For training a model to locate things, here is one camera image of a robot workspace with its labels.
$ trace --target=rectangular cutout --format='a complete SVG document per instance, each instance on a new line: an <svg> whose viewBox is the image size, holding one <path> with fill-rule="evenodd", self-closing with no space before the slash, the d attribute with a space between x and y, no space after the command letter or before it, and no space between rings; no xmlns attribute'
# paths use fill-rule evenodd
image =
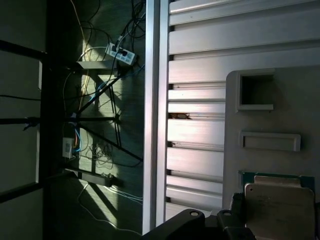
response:
<svg viewBox="0 0 320 240"><path fill-rule="evenodd" d="M239 140L242 148L299 152L301 136L286 133L241 132Z"/></svg>
<svg viewBox="0 0 320 240"><path fill-rule="evenodd" d="M271 111L276 90L274 70L246 70L237 74L237 110Z"/></svg>

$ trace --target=metal panel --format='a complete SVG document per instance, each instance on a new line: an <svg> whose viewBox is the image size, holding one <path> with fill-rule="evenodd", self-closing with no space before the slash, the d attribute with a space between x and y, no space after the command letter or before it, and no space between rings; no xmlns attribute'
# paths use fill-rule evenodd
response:
<svg viewBox="0 0 320 240"><path fill-rule="evenodd" d="M209 192L200 192L195 190L183 189L167 186L166 196L173 199L183 200L187 203L197 203L199 208L221 208L222 195Z"/></svg>
<svg viewBox="0 0 320 240"><path fill-rule="evenodd" d="M170 8L172 9L172 15L170 16L170 25L178 25L190 22L197 22L207 19L216 19L226 16L233 16L239 14L245 14L255 11L274 9L284 6L296 5L301 3L315 2L316 0L281 0L281 1L270 1L270 0L245 0L245 1L228 1L231 4L225 5L205 5L204 7L198 7L197 11L186 11L183 10L187 6L181 6L185 1L172 2ZM192 1L195 5L193 8L199 6L198 1Z"/></svg>
<svg viewBox="0 0 320 240"><path fill-rule="evenodd" d="M320 58L316 57L319 55L320 47L313 47L175 60L169 64L169 82L225 81L227 75L236 70L316 65L320 64Z"/></svg>
<svg viewBox="0 0 320 240"><path fill-rule="evenodd" d="M208 90L169 90L170 101L224 101L226 88L217 87Z"/></svg>
<svg viewBox="0 0 320 240"><path fill-rule="evenodd" d="M181 205L167 202L165 204L165 220L168 221L170 218L174 217L175 215L177 215L187 209L190 209L190 207L181 206ZM196 210L203 212L203 214L206 218L211 215L210 211L201 210L201 209L196 209Z"/></svg>
<svg viewBox="0 0 320 240"><path fill-rule="evenodd" d="M195 11L204 8L215 7L232 2L238 2L241 0L180 0L174 1L170 4L170 14L178 14L189 11Z"/></svg>
<svg viewBox="0 0 320 240"><path fill-rule="evenodd" d="M222 178L224 153L169 147L167 169Z"/></svg>
<svg viewBox="0 0 320 240"><path fill-rule="evenodd" d="M223 24L199 25L197 28L171 32L169 53L181 54L319 39L319 27L315 24L318 19L319 10L313 8Z"/></svg>
<svg viewBox="0 0 320 240"><path fill-rule="evenodd" d="M177 176L166 177L167 186L182 187L188 189L194 189L197 191L204 191L216 194L222 194L222 183L210 182L210 181L199 181L193 179L187 179Z"/></svg>
<svg viewBox="0 0 320 240"><path fill-rule="evenodd" d="M225 122L169 119L168 141L223 146L225 141Z"/></svg>
<svg viewBox="0 0 320 240"><path fill-rule="evenodd" d="M167 125L168 125L168 64L169 64L169 0L160 4L160 41L163 50L159 53L159 99L158 142L156 172L156 226L166 220L166 176L167 176Z"/></svg>
<svg viewBox="0 0 320 240"><path fill-rule="evenodd" d="M224 102L170 102L169 113L225 113Z"/></svg>
<svg viewBox="0 0 320 240"><path fill-rule="evenodd" d="M156 226L160 0L146 5L142 233Z"/></svg>

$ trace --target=wall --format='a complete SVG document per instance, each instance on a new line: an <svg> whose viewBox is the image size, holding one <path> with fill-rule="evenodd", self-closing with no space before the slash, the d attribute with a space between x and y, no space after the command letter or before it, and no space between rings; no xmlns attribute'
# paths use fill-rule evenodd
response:
<svg viewBox="0 0 320 240"><path fill-rule="evenodd" d="M0 1L0 39L44 51L46 1ZM0 94L39 98L39 62L0 51ZM0 118L38 117L40 103L0 98ZM37 129L23 125L0 126L0 191L34 182ZM0 239L42 239L42 191L0 205Z"/></svg>

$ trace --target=metal plate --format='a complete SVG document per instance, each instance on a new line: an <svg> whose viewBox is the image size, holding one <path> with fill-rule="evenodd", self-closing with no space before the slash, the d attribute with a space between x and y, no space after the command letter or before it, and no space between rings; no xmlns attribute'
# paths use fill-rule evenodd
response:
<svg viewBox="0 0 320 240"><path fill-rule="evenodd" d="M170 25L178 25L184 23L197 22L201 20L216 19L226 16L233 16L245 13L251 13L255 11L274 9L284 6L296 5L301 3L314 2L315 0L245 0L234 1L231 4L224 5L211 5L199 4L199 2L192 0L193 8L197 8L197 11L184 11L184 9L190 9L191 7L186 4L182 4L185 1L175 1L171 3Z"/></svg>
<svg viewBox="0 0 320 240"><path fill-rule="evenodd" d="M190 209L190 207L181 206L181 205L167 202L165 205L165 220L168 221L170 218L174 217L175 215L177 215L187 209ZM201 209L196 209L196 210L203 212L203 214L206 218L211 215L210 211L201 210Z"/></svg>
<svg viewBox="0 0 320 240"><path fill-rule="evenodd" d="M169 83L225 81L235 70L317 65L316 55L320 47L175 60L169 64Z"/></svg>
<svg viewBox="0 0 320 240"><path fill-rule="evenodd" d="M210 144L221 147L225 141L225 122L169 119L168 141Z"/></svg>
<svg viewBox="0 0 320 240"><path fill-rule="evenodd" d="M246 226L257 237L315 239L315 200L309 188L248 183Z"/></svg>
<svg viewBox="0 0 320 240"><path fill-rule="evenodd" d="M188 189L195 189L197 191L222 194L222 183L217 182L199 181L183 177L167 176L166 184L173 187L183 187Z"/></svg>
<svg viewBox="0 0 320 240"><path fill-rule="evenodd" d="M217 113L224 114L225 102L170 102L169 113Z"/></svg>
<svg viewBox="0 0 320 240"><path fill-rule="evenodd" d="M223 177L224 153L168 147L167 169Z"/></svg>
<svg viewBox="0 0 320 240"><path fill-rule="evenodd" d="M238 2L241 0L180 0L170 3L170 14L179 14L189 11L195 11L210 7L215 7L232 2Z"/></svg>
<svg viewBox="0 0 320 240"><path fill-rule="evenodd" d="M208 90L169 90L169 101L224 101L226 88Z"/></svg>
<svg viewBox="0 0 320 240"><path fill-rule="evenodd" d="M167 186L166 196L173 199L179 199L186 203L194 203L199 206L200 209L215 209L222 207L222 195L219 194Z"/></svg>
<svg viewBox="0 0 320 240"><path fill-rule="evenodd" d="M198 25L194 28L170 32L169 54L319 39L320 31L318 31L318 26L314 24L318 19L319 10L312 8L260 18L235 19L223 24ZM248 29L250 29L250 34L244 34Z"/></svg>

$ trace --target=black clamp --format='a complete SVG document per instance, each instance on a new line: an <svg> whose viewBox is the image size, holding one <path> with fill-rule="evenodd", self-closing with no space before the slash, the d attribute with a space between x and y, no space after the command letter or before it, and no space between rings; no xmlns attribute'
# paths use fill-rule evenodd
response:
<svg viewBox="0 0 320 240"><path fill-rule="evenodd" d="M39 124L39 119L36 117L26 117L28 123L25 124L23 131L31 127L36 127Z"/></svg>

